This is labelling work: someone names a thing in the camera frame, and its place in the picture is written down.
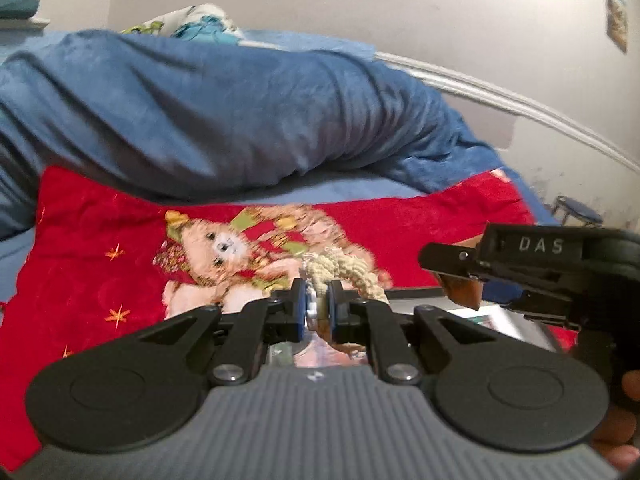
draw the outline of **pillow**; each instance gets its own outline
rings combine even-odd
[[[427,242],[533,218],[500,171],[443,192],[321,205],[167,207],[60,168],[42,177],[36,236],[0,326],[0,463],[39,448],[23,396],[51,362],[199,306],[289,286],[305,251],[357,254],[385,286],[436,286],[417,263]]]

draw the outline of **white wall trim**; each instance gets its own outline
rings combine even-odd
[[[449,70],[408,57],[395,56],[385,52],[377,52],[375,57],[393,68],[399,68],[410,73],[442,92],[471,99],[544,124],[567,137],[598,150],[604,155],[610,156],[610,158],[630,170],[640,173],[640,161],[625,155],[619,146],[557,110],[553,110],[533,99],[455,70]]]

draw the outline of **black circular cover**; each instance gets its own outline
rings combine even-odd
[[[467,436],[514,452],[550,452],[588,437],[609,396],[586,365],[534,346],[460,348],[440,373],[434,401]]]
[[[173,433],[196,412],[203,389],[171,346],[115,342],[45,368],[25,403],[43,442],[107,453]]]

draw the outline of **metal screw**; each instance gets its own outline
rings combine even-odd
[[[244,374],[244,370],[238,365],[218,365],[213,368],[213,376],[219,381],[237,381]]]
[[[396,381],[411,381],[418,376],[417,368],[407,363],[391,365],[386,369],[386,373]]]

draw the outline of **gray ribbed surface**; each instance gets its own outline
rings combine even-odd
[[[308,376],[321,372],[313,382]],[[216,388],[198,416],[145,449],[85,456],[47,448],[18,480],[607,480],[589,447],[522,456],[468,442],[416,388],[369,367],[263,367]]]

